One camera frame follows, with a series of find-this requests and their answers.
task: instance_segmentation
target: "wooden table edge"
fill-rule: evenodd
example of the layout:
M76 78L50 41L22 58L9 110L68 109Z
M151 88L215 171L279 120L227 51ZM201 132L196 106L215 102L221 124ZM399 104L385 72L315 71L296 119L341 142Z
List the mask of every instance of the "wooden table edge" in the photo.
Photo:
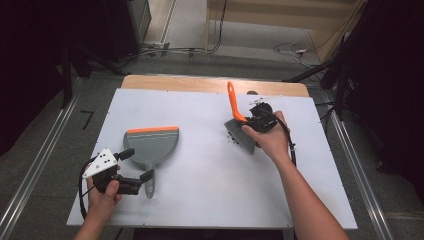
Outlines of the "wooden table edge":
M226 93L227 82L231 81L237 94L254 91L259 95L283 95L309 97L302 83L270 82L226 77L194 77L178 75L128 75L121 88L184 92Z

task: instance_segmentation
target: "black curtain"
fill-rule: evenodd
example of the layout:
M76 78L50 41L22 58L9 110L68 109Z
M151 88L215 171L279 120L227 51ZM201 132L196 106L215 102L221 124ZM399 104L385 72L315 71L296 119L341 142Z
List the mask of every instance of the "black curtain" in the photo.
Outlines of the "black curtain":
M52 14L36 1L0 2L0 155L63 88L64 43Z
M424 202L424 3L368 4L378 11L347 58L357 84L347 104L377 137L383 164L412 182Z

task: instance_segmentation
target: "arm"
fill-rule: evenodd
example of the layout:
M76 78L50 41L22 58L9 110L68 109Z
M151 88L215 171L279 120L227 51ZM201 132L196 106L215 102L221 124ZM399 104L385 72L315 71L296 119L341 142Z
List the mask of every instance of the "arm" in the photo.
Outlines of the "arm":
M285 123L281 111L275 114ZM282 127L277 124L265 134L249 126L243 126L243 130L260 144L277 167L298 239L348 239L343 228L291 162L287 136Z
M93 179L87 179L88 189L93 187ZM84 219L75 240L98 239L103 228L112 217L115 205L121 200L122 196L116 194L119 189L119 182L113 180L109 183L104 194L99 193L93 188L88 193L88 212Z

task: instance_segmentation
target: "white bracket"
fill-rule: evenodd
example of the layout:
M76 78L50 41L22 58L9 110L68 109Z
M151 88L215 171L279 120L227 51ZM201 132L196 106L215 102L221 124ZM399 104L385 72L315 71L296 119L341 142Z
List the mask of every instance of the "white bracket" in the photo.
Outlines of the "white bracket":
M273 99L276 99L276 98L280 98L282 96L283 95L276 95L276 96L271 96L271 97L260 97L258 100L250 101L249 105L260 104L260 103L263 103L263 102L266 102L266 101L270 101L270 100L273 100Z
M97 155L96 159L91 163L91 165L85 170L82 175L83 178L91 177L103 170L109 169L118 164L115 156L110 151L109 148L104 148L99 155Z

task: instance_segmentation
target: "gray floor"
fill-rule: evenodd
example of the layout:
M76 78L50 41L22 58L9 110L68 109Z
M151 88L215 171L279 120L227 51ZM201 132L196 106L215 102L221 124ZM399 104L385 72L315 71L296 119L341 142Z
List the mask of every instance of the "gray floor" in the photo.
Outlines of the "gray floor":
M206 1L177 0L165 41L170 42L171 48L204 48L205 16ZM218 41L219 21L210 21L209 26L209 49L212 49ZM296 63L289 53L293 43L298 43L291 47L293 53L309 48L302 62L307 65L320 63L306 29L233 22L225 22L216 55Z
M178 41L172 37L172 31L175 31L175 28L170 26L167 39L171 44L177 46ZM294 31L293 39L288 37L289 42L309 41L307 35L304 38L296 38L301 31ZM257 48L254 46L265 46L254 42L244 44L247 48L252 49ZM168 53L165 57L140 56L124 70L133 74L222 76L264 81L289 79L306 70L290 55L283 56L275 53L273 44L275 42L266 45L267 51L259 50L264 54L260 54L261 57L258 58L253 57L255 55L240 55L245 51L231 48L231 44L223 42L221 53L217 52L215 55L196 54L191 58L181 53ZM305 58L305 60L310 61L308 62L310 64L316 64L315 57ZM305 79L303 83L309 87L311 97L318 103L324 102L325 99L323 99L323 91L317 83L317 77L321 77L321 75ZM74 236L78 228L66 226L66 220L77 192L75 186L78 173L83 162L91 155L114 90L121 85L122 80L122 76L116 76L101 69L95 71L90 79L82 80L83 87L78 92L79 98L73 112L9 239L71 239ZM2 190L0 192L0 212L3 213L6 210L11 197L17 191L36 158L44 139L60 113L61 103L62 94L60 93L32 122L15 146L0 157L0 189ZM86 124L88 116L81 113L81 110L94 112L93 118L85 130L82 128ZM326 110L325 107L317 108L320 115L323 115ZM401 176L388 175L375 170L378 159L373 152L367 131L349 112L345 113L345 117L349 135L381 208L387 216L394 239L424 239L424 231L422 231L424 219L422 215L420 217L418 214L424 212L424 207L416 197L413 186ZM328 125L328 141L359 227L358 230L348 231L349 236L351 239L378 239L343 147L331 123ZM107 228L102 239L113 238L118 230L116 227ZM132 239L132 233L133 229L126 228L120 239ZM291 231L286 230L285 235L288 237L287 239L292 239Z

